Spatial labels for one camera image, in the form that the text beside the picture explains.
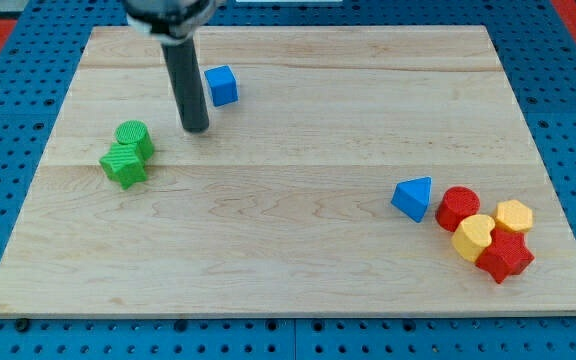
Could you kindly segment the robot arm silver flange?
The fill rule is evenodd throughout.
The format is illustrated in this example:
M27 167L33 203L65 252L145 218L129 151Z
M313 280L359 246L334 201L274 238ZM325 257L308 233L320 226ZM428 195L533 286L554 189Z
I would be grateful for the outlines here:
M127 23L151 36L182 41L209 22L220 0L122 0Z

